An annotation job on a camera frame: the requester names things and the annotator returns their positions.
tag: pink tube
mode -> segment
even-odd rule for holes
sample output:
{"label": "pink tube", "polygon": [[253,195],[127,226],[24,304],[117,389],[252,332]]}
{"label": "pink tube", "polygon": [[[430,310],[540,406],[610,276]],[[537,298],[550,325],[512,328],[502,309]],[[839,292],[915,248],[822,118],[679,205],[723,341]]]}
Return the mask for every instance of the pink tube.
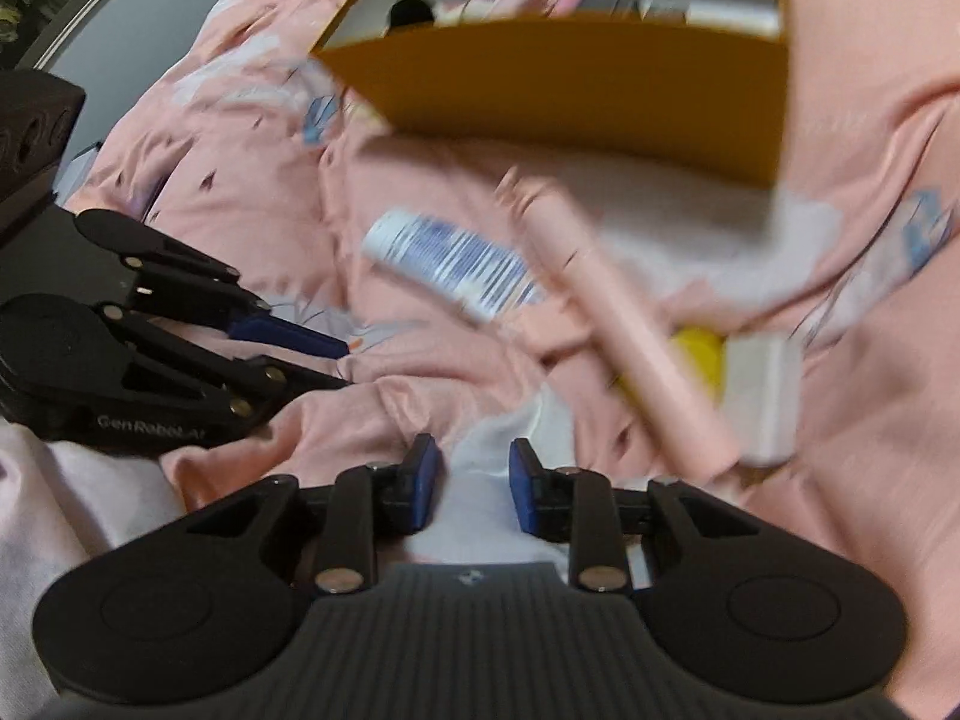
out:
{"label": "pink tube", "polygon": [[656,322],[642,292],[598,245],[592,225],[560,184],[500,185],[546,272],[565,284],[593,324],[608,360],[630,383],[676,474],[705,482],[733,467],[739,446],[687,360]]}

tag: ribbed gray surface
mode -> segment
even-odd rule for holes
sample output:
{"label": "ribbed gray surface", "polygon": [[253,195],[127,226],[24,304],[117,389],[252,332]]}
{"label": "ribbed gray surface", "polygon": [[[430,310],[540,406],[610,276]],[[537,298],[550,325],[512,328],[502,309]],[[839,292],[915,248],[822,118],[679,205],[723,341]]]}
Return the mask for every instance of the ribbed gray surface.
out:
{"label": "ribbed gray surface", "polygon": [[721,693],[669,661],[626,599],[571,590],[552,565],[395,567],[376,589],[315,603],[246,685],[161,709],[74,704],[69,716],[904,720],[879,692],[819,707]]}

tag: open box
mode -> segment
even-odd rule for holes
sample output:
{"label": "open box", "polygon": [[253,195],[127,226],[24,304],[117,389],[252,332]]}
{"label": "open box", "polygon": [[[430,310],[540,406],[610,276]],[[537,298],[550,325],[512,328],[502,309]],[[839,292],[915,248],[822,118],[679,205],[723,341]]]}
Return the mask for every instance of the open box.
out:
{"label": "open box", "polygon": [[[578,11],[395,30],[397,0],[348,0],[314,47],[397,129],[627,151],[776,179],[784,0],[644,0],[685,23]],[[463,0],[435,0],[462,2]]]}

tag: pink blanket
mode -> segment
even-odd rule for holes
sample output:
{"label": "pink blanket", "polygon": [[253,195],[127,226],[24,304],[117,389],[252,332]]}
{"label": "pink blanket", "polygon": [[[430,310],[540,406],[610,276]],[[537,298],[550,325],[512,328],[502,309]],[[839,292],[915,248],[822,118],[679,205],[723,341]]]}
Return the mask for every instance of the pink blanket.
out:
{"label": "pink blanket", "polygon": [[[528,436],[547,464],[592,467],[621,483],[656,473],[653,445],[608,385],[611,371],[590,349],[536,359],[359,250],[395,207],[522,248],[493,188],[512,165],[558,175],[677,322],[803,332],[811,353],[800,454],[752,488],[725,480],[723,493],[894,586],[910,641],[890,693],[923,720],[945,716],[960,702],[952,560],[960,550],[960,357],[952,353],[960,250],[947,240],[960,190],[952,164],[960,0],[790,0],[791,113],[772,193],[621,157],[394,136],[356,100],[328,119],[320,112],[338,90],[304,57],[342,1],[221,0],[191,52],[114,128],[70,203],[145,215],[238,266],[244,286],[293,319],[349,327],[357,351],[338,370],[355,386],[301,397],[241,442],[162,459],[186,505],[271,472],[328,483],[345,467],[397,459],[428,431],[449,478],[433,524],[406,553],[562,567],[562,551],[518,531],[506,447]],[[256,346],[184,333],[238,356]],[[0,425],[0,495],[14,502],[0,542],[25,544],[15,536],[29,530],[31,546],[21,549],[54,556],[61,568],[102,548],[68,549],[78,527],[70,512],[11,483],[10,469],[61,451],[25,452],[13,437],[24,440]],[[90,515],[105,518],[112,505],[98,500]],[[641,561],[634,565],[643,581]],[[16,594],[22,620],[8,638],[21,655],[11,664],[0,656],[8,720],[48,689],[37,688],[25,620],[55,573]]]}

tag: metal pin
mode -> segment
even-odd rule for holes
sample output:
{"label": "metal pin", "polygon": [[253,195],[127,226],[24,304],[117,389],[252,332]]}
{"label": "metal pin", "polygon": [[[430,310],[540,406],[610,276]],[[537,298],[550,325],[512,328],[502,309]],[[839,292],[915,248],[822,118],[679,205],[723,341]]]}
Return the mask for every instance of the metal pin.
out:
{"label": "metal pin", "polygon": [[336,595],[359,589],[363,584],[363,574],[352,568],[328,568],[320,571],[313,581],[321,590]]}
{"label": "metal pin", "polygon": [[253,413],[253,406],[243,398],[234,398],[230,401],[230,410],[240,418],[246,419]]}
{"label": "metal pin", "polygon": [[278,367],[274,367],[273,365],[264,368],[263,372],[267,374],[267,378],[271,381],[280,382],[280,384],[283,384],[287,380],[287,377],[283,375],[283,371]]}
{"label": "metal pin", "polygon": [[580,572],[580,584],[593,592],[613,592],[623,589],[627,575],[612,565],[592,565]]}

